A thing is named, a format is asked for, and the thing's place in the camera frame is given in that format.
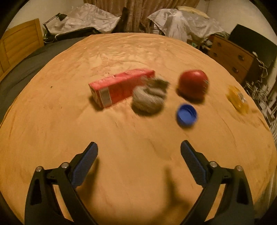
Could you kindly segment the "wooden dresser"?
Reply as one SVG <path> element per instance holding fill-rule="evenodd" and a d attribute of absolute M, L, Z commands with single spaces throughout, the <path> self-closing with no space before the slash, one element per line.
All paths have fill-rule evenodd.
<path fill-rule="evenodd" d="M 212 45 L 208 56 L 223 66 L 238 83 L 258 80 L 262 70 L 254 54 L 219 35 L 212 35 L 210 38 Z"/>

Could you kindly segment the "blue bottle cap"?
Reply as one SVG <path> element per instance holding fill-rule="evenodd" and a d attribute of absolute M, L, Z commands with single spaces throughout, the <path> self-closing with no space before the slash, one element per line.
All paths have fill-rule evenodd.
<path fill-rule="evenodd" d="M 197 111 L 190 104 L 182 104 L 177 110 L 177 123 L 182 127 L 193 126 L 197 120 Z"/>

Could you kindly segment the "silver plastic cover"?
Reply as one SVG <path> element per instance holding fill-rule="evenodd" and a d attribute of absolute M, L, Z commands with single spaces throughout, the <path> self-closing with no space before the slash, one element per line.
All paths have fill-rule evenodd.
<path fill-rule="evenodd" d="M 203 12 L 178 9 L 160 9 L 148 16 L 165 36 L 184 42 L 204 42 L 213 34 L 226 32 L 214 18 Z"/>
<path fill-rule="evenodd" d="M 48 25 L 50 33 L 60 35 L 85 28 L 94 28 L 100 33 L 111 33 L 121 17 L 115 16 L 95 5 L 85 3 L 73 8 L 62 21 Z"/>

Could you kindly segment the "pink red box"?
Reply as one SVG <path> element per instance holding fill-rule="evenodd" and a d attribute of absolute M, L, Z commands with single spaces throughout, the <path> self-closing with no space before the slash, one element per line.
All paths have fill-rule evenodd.
<path fill-rule="evenodd" d="M 155 71 L 137 68 L 114 74 L 89 83 L 92 98 L 100 108 L 110 107 L 132 95 L 135 87 L 155 77 Z"/>

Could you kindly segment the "black television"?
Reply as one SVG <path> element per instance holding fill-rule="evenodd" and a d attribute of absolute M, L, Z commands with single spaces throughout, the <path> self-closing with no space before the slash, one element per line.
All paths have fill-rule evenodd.
<path fill-rule="evenodd" d="M 263 35 L 245 26 L 237 24 L 229 36 L 229 41 L 237 44 L 250 53 L 255 52 L 267 68 L 276 59 L 276 44 Z"/>

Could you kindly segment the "red round container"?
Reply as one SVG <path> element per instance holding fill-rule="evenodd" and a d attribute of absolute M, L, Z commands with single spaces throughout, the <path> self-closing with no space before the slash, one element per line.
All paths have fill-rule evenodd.
<path fill-rule="evenodd" d="M 177 90 L 186 99 L 201 102 L 209 88 L 209 79 L 202 70 L 184 71 L 178 79 Z"/>

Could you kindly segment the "left silver plastic cover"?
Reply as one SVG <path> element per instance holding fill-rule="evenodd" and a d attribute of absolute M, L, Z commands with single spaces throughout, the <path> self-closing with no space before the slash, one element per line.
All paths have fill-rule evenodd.
<path fill-rule="evenodd" d="M 121 17 L 115 16 L 95 5 L 85 3 L 73 8 L 62 21 L 48 25 L 50 33 L 60 35 L 85 28 L 94 28 L 100 33 L 111 33 Z"/>

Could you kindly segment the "dark grey mattress sheet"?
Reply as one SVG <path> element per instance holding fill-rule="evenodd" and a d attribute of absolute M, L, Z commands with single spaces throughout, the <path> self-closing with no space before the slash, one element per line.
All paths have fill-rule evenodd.
<path fill-rule="evenodd" d="M 37 73 L 51 59 L 82 39 L 84 37 L 65 39 L 46 44 L 16 65 L 1 81 L 1 120 L 4 119 L 6 112 L 20 92 Z"/>

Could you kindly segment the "wooden headboard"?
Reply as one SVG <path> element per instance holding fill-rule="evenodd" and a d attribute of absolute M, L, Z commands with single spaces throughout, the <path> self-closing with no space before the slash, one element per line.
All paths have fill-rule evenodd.
<path fill-rule="evenodd" d="M 44 46 L 38 18 L 5 31 L 1 38 L 1 80 L 23 59 Z"/>

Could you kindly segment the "right silver plastic cover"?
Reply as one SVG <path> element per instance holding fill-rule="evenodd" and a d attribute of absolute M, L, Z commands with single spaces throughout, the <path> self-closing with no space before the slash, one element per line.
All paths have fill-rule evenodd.
<path fill-rule="evenodd" d="M 148 16 L 165 36 L 184 42 L 204 42 L 213 34 L 226 32 L 214 18 L 203 12 L 178 9 L 160 9 Z"/>

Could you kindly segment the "tan bed blanket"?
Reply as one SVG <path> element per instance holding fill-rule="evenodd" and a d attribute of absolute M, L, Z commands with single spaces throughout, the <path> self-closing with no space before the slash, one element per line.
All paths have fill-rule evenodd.
<path fill-rule="evenodd" d="M 88 84 L 135 68 L 151 68 L 169 81 L 164 109 L 133 111 L 131 99 L 100 110 Z M 209 79 L 203 101 L 177 90 L 179 76 L 202 70 Z M 1 124 L 1 192 L 24 219 L 37 166 L 58 167 L 90 142 L 99 152 L 77 192 L 99 224 L 180 224 L 201 193 L 180 144 L 188 140 L 222 167 L 243 167 L 256 203 L 276 169 L 276 147 L 255 103 L 236 111 L 226 95 L 239 83 L 216 61 L 190 45 L 160 35 L 92 35 L 48 62 L 11 105 Z M 177 110 L 197 111 L 193 126 L 177 123 Z"/>

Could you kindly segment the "black desk lamp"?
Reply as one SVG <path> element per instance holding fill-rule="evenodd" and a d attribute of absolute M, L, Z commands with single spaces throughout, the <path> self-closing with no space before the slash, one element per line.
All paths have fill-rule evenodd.
<path fill-rule="evenodd" d="M 58 13 L 43 23 L 43 28 L 45 29 L 44 35 L 43 35 L 43 41 L 45 43 L 54 41 L 56 34 L 54 31 L 52 31 L 53 27 L 56 24 L 59 24 L 62 21 L 64 21 L 67 17 L 68 16 L 66 14 Z"/>

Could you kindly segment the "yellow plastic wrapper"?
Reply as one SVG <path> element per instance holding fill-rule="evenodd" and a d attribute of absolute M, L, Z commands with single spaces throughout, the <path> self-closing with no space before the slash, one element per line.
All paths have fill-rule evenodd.
<path fill-rule="evenodd" d="M 248 113 L 249 111 L 248 102 L 238 88 L 236 88 L 235 86 L 229 86 L 226 97 L 239 113 L 241 114 Z"/>

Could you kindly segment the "grey balled sock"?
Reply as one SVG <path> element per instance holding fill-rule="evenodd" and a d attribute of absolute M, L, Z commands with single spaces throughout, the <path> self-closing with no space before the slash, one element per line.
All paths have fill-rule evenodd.
<path fill-rule="evenodd" d="M 162 78 L 147 78 L 144 85 L 132 92 L 132 106 L 145 114 L 156 114 L 162 110 L 167 98 L 169 82 Z"/>

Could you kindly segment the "brown curtain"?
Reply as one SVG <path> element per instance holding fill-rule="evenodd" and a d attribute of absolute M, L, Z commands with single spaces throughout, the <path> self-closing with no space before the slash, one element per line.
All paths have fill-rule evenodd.
<path fill-rule="evenodd" d="M 127 32 L 146 32 L 148 16 L 163 8 L 188 6 L 195 8 L 199 0 L 87 0 L 98 8 L 120 16 L 124 7 L 128 9 L 128 20 L 125 27 Z"/>

